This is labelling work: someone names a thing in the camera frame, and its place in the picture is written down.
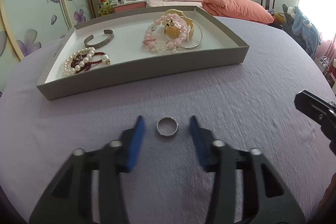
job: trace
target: silver ring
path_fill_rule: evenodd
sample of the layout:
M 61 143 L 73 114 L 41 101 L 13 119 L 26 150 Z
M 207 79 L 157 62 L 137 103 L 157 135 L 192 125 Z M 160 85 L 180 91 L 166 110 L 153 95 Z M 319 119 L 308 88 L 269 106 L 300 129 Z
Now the silver ring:
M 103 40 L 102 42 L 99 42 L 97 44 L 94 45 L 89 45 L 88 42 L 90 42 L 93 39 L 93 35 L 90 35 L 89 37 L 85 38 L 84 40 L 84 45 L 85 47 L 89 48 L 89 47 L 94 47 L 95 49 L 101 48 L 105 45 L 107 45 L 108 43 L 110 43 L 113 38 L 114 38 L 114 33 L 112 30 L 104 30 L 104 34 L 110 34 L 110 36 L 108 38 L 106 38 L 105 40 Z
M 193 48 L 199 47 L 202 44 L 202 41 L 203 41 L 203 38 L 204 38 L 204 34 L 203 34 L 202 30 L 201 30 L 201 26 L 198 23 L 196 23 L 193 19 L 191 19 L 189 17 L 180 17 L 180 18 L 189 19 L 189 20 L 191 20 L 192 22 L 194 22 L 197 25 L 197 27 L 199 28 L 199 30 L 201 32 L 201 40 L 196 45 L 192 45 L 192 46 L 181 46 L 181 45 L 175 45 L 175 46 L 177 48 L 182 48 L 182 49 L 185 49 L 185 50 L 192 50 Z M 165 34 L 166 34 L 166 37 L 171 41 L 171 39 L 167 35 L 167 28 L 168 28 L 168 25 L 165 27 Z
M 159 128 L 160 123 L 162 121 L 172 121 L 175 124 L 175 130 L 173 131 L 173 133 L 166 133 L 166 132 L 162 132 L 162 130 Z M 173 117 L 162 117 L 160 118 L 157 123 L 156 123 L 156 130 L 158 131 L 158 133 L 165 138 L 170 138 L 172 136 L 174 136 L 177 133 L 177 130 L 179 129 L 179 124 L 177 123 L 177 121 L 173 118 Z

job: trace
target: stuffed animal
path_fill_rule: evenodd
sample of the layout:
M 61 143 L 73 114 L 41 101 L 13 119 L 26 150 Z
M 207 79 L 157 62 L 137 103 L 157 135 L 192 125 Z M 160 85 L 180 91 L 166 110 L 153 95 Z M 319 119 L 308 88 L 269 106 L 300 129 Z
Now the stuffed animal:
M 287 14 L 295 19 L 295 9 L 293 7 L 288 7 Z

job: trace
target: pink bead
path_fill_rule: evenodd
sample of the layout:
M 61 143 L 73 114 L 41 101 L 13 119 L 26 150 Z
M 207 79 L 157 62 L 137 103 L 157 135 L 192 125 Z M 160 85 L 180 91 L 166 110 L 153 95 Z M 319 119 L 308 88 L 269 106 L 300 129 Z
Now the pink bead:
M 156 43 L 154 41 L 149 42 L 148 47 L 149 48 L 155 48 Z
M 178 36 L 181 40 L 186 40 L 187 39 L 187 35 L 184 33 L 184 32 L 182 32 L 182 33 L 180 33 L 180 35 Z
M 180 31 L 186 33 L 186 32 L 188 31 L 188 28 L 187 28 L 187 27 L 182 27 L 182 28 L 180 29 Z
M 172 14 L 172 15 L 171 15 L 171 18 L 172 18 L 172 19 L 178 19 L 178 18 L 179 18 L 179 15 L 178 15 L 177 13 Z
M 174 42 L 173 41 L 169 41 L 167 43 L 167 48 L 174 48 Z
M 175 38 L 175 39 L 174 39 L 174 44 L 175 44 L 175 45 L 181 45 L 181 44 L 182 44 L 182 40 L 181 40 L 181 38 Z

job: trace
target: pink blanket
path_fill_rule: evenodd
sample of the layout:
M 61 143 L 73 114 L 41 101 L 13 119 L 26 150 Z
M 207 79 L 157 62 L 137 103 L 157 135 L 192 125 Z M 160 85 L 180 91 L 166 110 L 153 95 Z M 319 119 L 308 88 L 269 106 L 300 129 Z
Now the pink blanket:
M 202 7 L 213 16 L 238 18 L 262 24 L 274 21 L 260 4 L 251 0 L 203 0 Z

